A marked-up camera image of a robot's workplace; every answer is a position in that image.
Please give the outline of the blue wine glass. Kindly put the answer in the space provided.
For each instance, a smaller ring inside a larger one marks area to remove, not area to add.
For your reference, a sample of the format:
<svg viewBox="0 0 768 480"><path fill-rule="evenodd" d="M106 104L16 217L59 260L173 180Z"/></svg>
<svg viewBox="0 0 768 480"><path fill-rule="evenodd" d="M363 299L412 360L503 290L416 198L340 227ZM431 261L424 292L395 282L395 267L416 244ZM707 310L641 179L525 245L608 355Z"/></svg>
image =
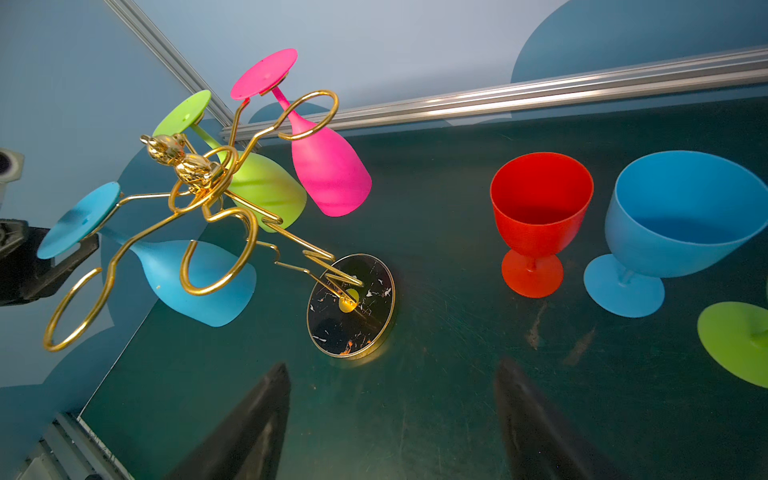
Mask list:
<svg viewBox="0 0 768 480"><path fill-rule="evenodd" d="M37 257L52 259L91 234L118 204L121 187L106 183L81 199L45 235ZM204 296L191 295L180 282L186 240L149 242L140 240L130 247L142 264L155 294L171 309L210 327L222 327L236 319L250 302L257 283L255 268L247 264L222 289ZM223 248L199 242L190 262L189 278L205 286L221 278L236 256Z"/></svg>
<svg viewBox="0 0 768 480"><path fill-rule="evenodd" d="M645 155L618 175L605 217L606 255L583 281L603 309L656 312L663 281L705 270L767 226L767 186L726 158L697 151Z"/></svg>

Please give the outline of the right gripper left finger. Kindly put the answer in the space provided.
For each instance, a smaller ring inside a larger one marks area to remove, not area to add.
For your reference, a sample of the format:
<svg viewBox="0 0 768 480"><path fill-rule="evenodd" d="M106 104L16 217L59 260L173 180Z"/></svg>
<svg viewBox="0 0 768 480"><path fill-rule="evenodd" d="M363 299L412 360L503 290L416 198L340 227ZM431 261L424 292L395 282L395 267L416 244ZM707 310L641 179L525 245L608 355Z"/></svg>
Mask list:
<svg viewBox="0 0 768 480"><path fill-rule="evenodd" d="M274 479L290 412L291 381L275 364L168 479Z"/></svg>

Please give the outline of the red wine glass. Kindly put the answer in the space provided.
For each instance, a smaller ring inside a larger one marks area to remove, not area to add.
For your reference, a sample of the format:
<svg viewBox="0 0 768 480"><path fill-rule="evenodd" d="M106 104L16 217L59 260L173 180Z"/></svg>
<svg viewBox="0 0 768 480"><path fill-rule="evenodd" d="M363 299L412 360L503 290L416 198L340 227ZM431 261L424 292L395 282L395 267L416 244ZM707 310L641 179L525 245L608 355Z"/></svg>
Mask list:
<svg viewBox="0 0 768 480"><path fill-rule="evenodd" d="M558 290L564 267L557 254L577 235L594 190L588 169L560 153L525 154L495 173L490 201L509 247L501 271L510 289L534 299Z"/></svg>

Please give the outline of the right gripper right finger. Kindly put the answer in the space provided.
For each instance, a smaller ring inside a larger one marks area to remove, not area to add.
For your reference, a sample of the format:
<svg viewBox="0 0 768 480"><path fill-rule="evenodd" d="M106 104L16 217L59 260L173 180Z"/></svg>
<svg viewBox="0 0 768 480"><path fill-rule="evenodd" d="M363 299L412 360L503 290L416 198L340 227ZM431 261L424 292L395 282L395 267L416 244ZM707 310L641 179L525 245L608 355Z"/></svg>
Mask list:
<svg viewBox="0 0 768 480"><path fill-rule="evenodd" d="M494 394L514 479L628 477L569 423L510 358L500 361Z"/></svg>

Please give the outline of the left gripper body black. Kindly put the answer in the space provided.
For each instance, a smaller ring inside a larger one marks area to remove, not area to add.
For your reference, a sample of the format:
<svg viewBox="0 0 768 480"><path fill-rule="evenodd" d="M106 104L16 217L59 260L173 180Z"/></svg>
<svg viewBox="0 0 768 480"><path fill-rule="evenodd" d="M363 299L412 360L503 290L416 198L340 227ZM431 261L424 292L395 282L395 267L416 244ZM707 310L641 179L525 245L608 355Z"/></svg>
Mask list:
<svg viewBox="0 0 768 480"><path fill-rule="evenodd" d="M99 248L91 235L78 249L56 263L37 257L48 228L31 227L27 221L1 220L1 305L23 305L54 295L85 260Z"/></svg>

